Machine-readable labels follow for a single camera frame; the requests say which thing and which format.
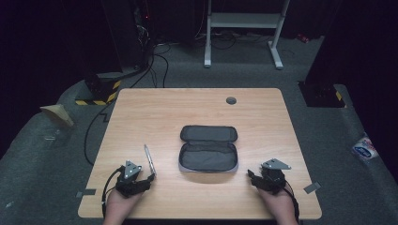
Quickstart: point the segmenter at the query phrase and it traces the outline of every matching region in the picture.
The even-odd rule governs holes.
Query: wire
[[[169,52],[171,49],[172,49],[172,46],[171,46],[171,44],[169,44],[169,43],[164,43],[164,44],[158,44],[156,47],[159,47],[159,46],[164,46],[164,45],[167,45],[167,47],[169,47],[166,51],[163,51],[163,52],[159,52],[159,53],[156,53],[156,54],[164,54],[164,53],[167,53],[167,52]]]
[[[156,71],[152,68],[150,69],[150,74],[152,75],[152,82],[153,85],[156,87],[158,87],[158,78],[156,77]]]
[[[234,35],[232,35],[232,34],[221,35],[221,38],[217,38],[217,40],[220,40],[220,41],[231,41],[231,40],[232,40],[231,45],[229,45],[229,46],[227,46],[227,47],[224,47],[224,48],[217,47],[216,45],[213,44],[213,42],[211,42],[211,46],[212,46],[213,48],[215,48],[215,49],[218,49],[218,50],[227,50],[227,49],[230,49],[230,48],[232,48],[232,47],[235,45],[235,43],[237,43],[237,38],[236,38]]]
[[[164,60],[164,62],[166,63],[166,70],[164,71],[164,76],[163,76],[163,88],[165,88],[166,76],[167,76],[167,72],[169,71],[169,62],[167,61],[167,59],[165,57],[163,57],[159,54],[155,54],[155,56],[162,58]]]
[[[150,63],[149,67],[146,69],[146,72],[135,83],[133,83],[132,86],[130,86],[130,88],[133,88],[139,81],[141,81],[144,78],[144,76],[146,74],[148,74],[150,69],[152,69],[153,62],[154,62],[154,57],[153,57],[153,54],[152,54],[152,62]]]
[[[200,27],[199,27],[199,30],[198,30],[198,32],[197,32],[197,33],[196,33],[196,35],[195,35],[195,38],[197,38],[197,37],[198,37],[198,35],[199,35],[200,31],[202,30],[202,27],[203,27],[203,22],[204,22],[204,20],[205,20],[205,14],[206,14],[206,1],[203,1],[203,13],[202,13],[202,21],[200,22]]]
[[[116,169],[114,172],[112,172],[111,176],[109,176],[108,180],[106,181],[105,186],[103,187],[101,200],[102,200],[102,214],[103,214],[104,218],[105,218],[105,214],[106,214],[106,194],[108,193],[108,191],[106,189],[108,188],[109,182],[111,182],[111,180],[115,176],[115,174],[122,173],[124,168],[125,168],[124,166],[120,166],[118,169]]]
[[[249,38],[255,38],[253,40],[243,40],[240,38],[246,38],[245,36],[240,36],[237,38],[237,43],[261,43],[265,42],[271,39],[271,36],[258,36],[258,37],[249,37]]]
[[[140,41],[141,48],[144,48],[147,42],[149,41],[149,33],[142,25],[137,25],[137,29],[139,31],[138,40]]]
[[[97,113],[97,115],[94,117],[94,119],[92,119],[91,120],[91,123],[90,123],[90,125],[88,126],[88,129],[87,129],[87,131],[85,132],[85,135],[84,135],[84,157],[85,157],[85,160],[90,164],[90,165],[92,165],[92,166],[94,166],[94,163],[88,158],[88,155],[87,155],[87,138],[88,138],[88,132],[90,131],[90,129],[91,129],[91,126],[93,126],[93,124],[94,124],[94,121],[96,121],[96,119],[100,116],[100,115],[105,115],[105,117],[104,117],[104,119],[103,119],[103,122],[108,122],[109,120],[106,120],[106,117],[107,117],[107,113],[103,113],[106,109],[108,109],[108,107],[109,106],[111,106],[112,104],[114,104],[114,102],[115,102],[115,99],[111,102],[111,103],[109,103],[108,105],[106,105],[101,111],[99,111],[99,113]]]
[[[295,52],[291,51],[291,50],[282,50],[282,54],[285,56],[289,56],[289,57],[295,57]]]
[[[295,218],[297,223],[299,223],[299,203],[295,198],[295,192],[293,191],[292,187],[290,186],[289,182],[286,181],[286,184],[290,187],[290,189],[292,190],[292,192],[290,193],[289,190],[286,189],[286,187],[282,187],[282,189],[290,196],[290,198],[292,199],[293,202],[293,206],[295,208]]]
[[[109,188],[109,189],[106,191],[106,194],[108,194],[108,193],[109,193],[109,191],[111,191],[111,190],[113,190],[113,189],[115,189],[115,187],[111,187],[111,188]]]

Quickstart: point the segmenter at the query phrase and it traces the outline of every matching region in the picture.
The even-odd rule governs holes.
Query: yellow black hazard tape
[[[117,89],[121,81],[108,83],[109,87],[103,91],[101,97],[90,95],[88,97],[77,97],[75,102],[77,105],[107,105],[115,100]]]

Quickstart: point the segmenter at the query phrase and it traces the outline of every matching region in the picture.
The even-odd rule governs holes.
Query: open case
[[[178,166],[182,172],[233,173],[237,171],[237,140],[234,127],[185,126],[181,130],[185,141],[179,152]]]

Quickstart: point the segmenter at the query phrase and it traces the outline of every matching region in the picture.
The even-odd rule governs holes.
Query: gray carpet
[[[362,136],[363,127],[343,85],[346,108],[308,108],[299,91],[322,39],[304,44],[281,39],[278,49],[284,69],[276,70],[265,41],[236,43],[227,50],[213,48],[212,67],[203,67],[204,48],[182,45],[160,46],[156,53],[168,60],[165,87],[276,87],[283,93],[298,142],[323,211],[318,220],[303,224],[398,224],[398,188],[380,157],[364,165],[350,154]],[[214,41],[227,47],[227,42]],[[162,87],[165,61],[155,56],[152,73],[134,87]],[[121,87],[132,86],[140,75],[124,79]],[[0,224],[101,224],[102,219],[80,218],[77,214],[91,165],[84,158],[84,136],[103,106],[77,106],[78,82],[59,98],[75,127],[56,134],[43,114],[32,115],[0,161]],[[105,113],[112,114],[113,105]],[[99,116],[89,129],[87,156],[95,161],[107,123]],[[198,221],[134,220],[134,224],[184,224]],[[249,221],[242,224],[262,224]],[[199,221],[215,224],[216,221]]]

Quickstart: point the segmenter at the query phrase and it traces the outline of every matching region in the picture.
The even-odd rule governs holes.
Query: blue label
[[[354,147],[354,150],[365,158],[370,158],[372,156],[372,154],[366,148]]]

